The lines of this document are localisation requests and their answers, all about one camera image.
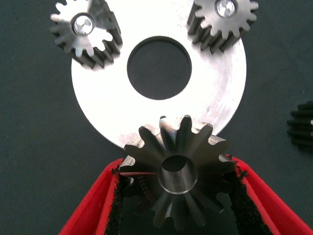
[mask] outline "silver washer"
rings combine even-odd
[[[72,81],[78,103],[90,123],[108,140],[124,147],[158,118],[190,115],[193,121],[214,126],[217,135],[233,117],[246,82],[246,55],[239,40],[232,48],[211,54],[201,51],[188,36],[187,19],[193,0],[108,0],[123,30],[121,54],[114,64],[93,70],[72,61]],[[178,95],[153,100],[139,94],[127,75],[128,58],[136,45],[155,36],[170,37],[189,53],[192,74]]]

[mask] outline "dark green background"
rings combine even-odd
[[[71,59],[49,32],[54,3],[1,1],[0,234],[58,233],[104,167],[125,156],[76,101]],[[245,93],[220,136],[313,227],[313,156],[286,134],[290,110],[313,98],[313,1],[259,4],[243,39]],[[173,234],[170,223],[153,228],[151,213],[135,217],[135,203],[125,201],[122,234]],[[230,211],[207,219],[202,229],[190,221],[185,234],[236,234]]]

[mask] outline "metal gear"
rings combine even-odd
[[[195,0],[188,33],[194,35],[193,43],[201,42],[202,50],[224,51],[250,30],[258,8],[259,4],[250,0]]]
[[[152,209],[154,226],[161,227],[171,217],[181,231],[188,215],[203,226],[203,208],[223,210],[216,194],[232,191],[224,173],[232,172],[235,163],[222,155],[226,140],[212,131],[210,124],[192,123],[189,116],[180,122],[161,117],[159,130],[140,127],[140,137],[125,146],[129,156],[120,166],[120,174],[128,177],[125,196],[141,197],[136,214]]]
[[[50,31],[59,47],[91,68],[104,67],[105,60],[113,62],[112,54],[120,53],[121,31],[104,0],[67,0],[66,5],[55,6],[60,14],[51,14],[56,25]]]
[[[292,143],[300,150],[313,153],[313,101],[298,105],[297,111],[292,111],[293,120],[287,123],[292,126],[288,134],[292,136]]]

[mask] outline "gear bore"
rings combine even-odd
[[[140,137],[125,146],[129,156],[120,166],[120,174],[128,177],[124,194],[140,196],[136,214],[154,210],[155,227],[171,217],[181,231],[189,215],[203,226],[202,209],[221,212],[217,193],[232,191],[232,184],[224,180],[224,174],[235,169],[235,163],[222,155],[227,142],[212,135],[210,124],[192,123],[189,116],[180,126],[161,117],[159,127],[141,127]]]
[[[202,50],[224,51],[250,30],[258,8],[259,4],[250,0],[195,0],[188,33],[194,35],[193,43],[201,42]]]
[[[60,14],[51,14],[56,23],[50,31],[55,43],[73,59],[93,68],[104,67],[105,60],[113,62],[119,54],[121,32],[115,15],[104,0],[67,0],[56,3]]]

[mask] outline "gear tooth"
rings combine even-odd
[[[73,0],[66,0],[66,2],[67,2],[67,5],[69,5],[69,4],[73,3]]]
[[[175,139],[173,139],[171,136],[171,131],[173,129],[170,127],[168,119],[166,117],[160,118],[159,127],[165,149],[170,153],[174,153],[176,150]]]
[[[71,50],[72,50],[72,47],[70,46],[70,45],[68,45],[68,44],[66,44],[65,46],[64,46],[64,52],[65,53],[70,53],[71,52]]]
[[[55,42],[56,45],[61,45],[62,43],[66,42],[66,38],[64,36],[60,36],[60,37],[57,37],[54,40],[54,42]]]
[[[186,203],[181,200],[183,198],[177,197],[172,201],[172,208],[170,217],[173,219],[176,231],[182,232],[186,227]]]
[[[198,6],[198,5],[196,5],[195,2],[193,3],[192,8],[191,8],[191,11],[190,11],[190,14],[189,14],[189,17],[188,17],[188,20],[187,20],[188,25],[191,24],[192,20],[193,20],[194,17],[195,17],[195,12],[196,12],[197,10],[199,10],[200,8],[201,8],[201,7]]]
[[[211,23],[208,20],[204,19],[201,21],[200,25],[201,25],[201,28],[205,29],[205,28],[210,27]]]
[[[86,48],[86,52],[87,52],[88,56],[90,56],[90,57],[93,57],[93,56],[94,56],[93,47],[88,47],[88,48]]]
[[[55,7],[56,7],[57,10],[61,13],[61,12],[63,11],[63,9],[64,9],[65,6],[64,6],[62,3],[57,2],[57,3],[55,4]]]
[[[247,22],[242,25],[242,28],[246,32],[250,31],[250,25]]]
[[[187,147],[187,141],[189,136],[192,134],[192,120],[189,115],[185,115],[185,117],[180,122],[180,128],[176,134],[176,147],[178,152],[184,152]]]
[[[82,55],[83,55],[83,49],[80,48],[80,47],[76,48],[75,49],[75,55],[76,55],[77,58],[81,58]]]
[[[172,203],[172,196],[164,192],[157,202],[155,203],[155,215],[153,218],[153,225],[157,228],[162,227],[167,217],[169,217],[168,214],[168,208]]]
[[[254,13],[250,13],[250,15],[247,18],[248,21],[252,21],[252,22],[256,21],[256,19],[257,17]]]
[[[259,3],[257,3],[256,1],[251,1],[250,2],[250,9],[251,9],[251,11],[255,11],[255,10],[259,9]]]
[[[142,215],[148,210],[151,209],[153,204],[147,199],[147,198],[142,198],[141,201],[137,204],[134,212],[136,215]]]
[[[195,223],[198,224],[199,226],[206,225],[205,218],[204,218],[200,208],[196,204],[195,200],[190,195],[190,193],[186,193],[186,194],[184,194],[184,196],[185,196],[185,199],[186,199],[187,206],[189,208],[191,217],[193,218]]]
[[[203,13],[202,9],[195,11],[194,14],[195,14],[196,18],[204,18],[204,13]]]
[[[218,35],[218,33],[219,33],[219,31],[216,27],[211,28],[210,34],[212,37],[216,37]]]
[[[188,34],[195,34],[202,20],[203,18],[197,18],[195,15],[193,15],[190,21]]]
[[[104,68],[104,56],[103,53],[98,48],[93,48],[92,59],[102,68]]]
[[[226,31],[226,30],[222,31],[222,38],[223,38],[223,40],[227,40],[228,35],[229,35],[228,31]]]
[[[119,50],[115,40],[112,40],[112,41],[106,42],[106,43],[107,43],[107,47],[110,49],[110,51],[112,51],[115,54],[120,54],[120,50]]]
[[[62,20],[62,18],[59,14],[51,14],[50,19],[56,23],[58,23]]]
[[[117,45],[123,44],[123,40],[122,40],[121,34],[117,30],[117,28],[110,29],[109,33],[112,35],[112,37],[113,37],[113,39],[114,39],[114,41],[115,41],[115,43]]]
[[[58,26],[58,25],[55,25],[55,26],[53,26],[53,27],[50,28],[50,32],[53,33],[53,34],[59,33],[60,30],[61,30],[61,28],[60,28],[60,26]]]
[[[240,30],[238,28],[232,31],[235,38],[240,38]]]

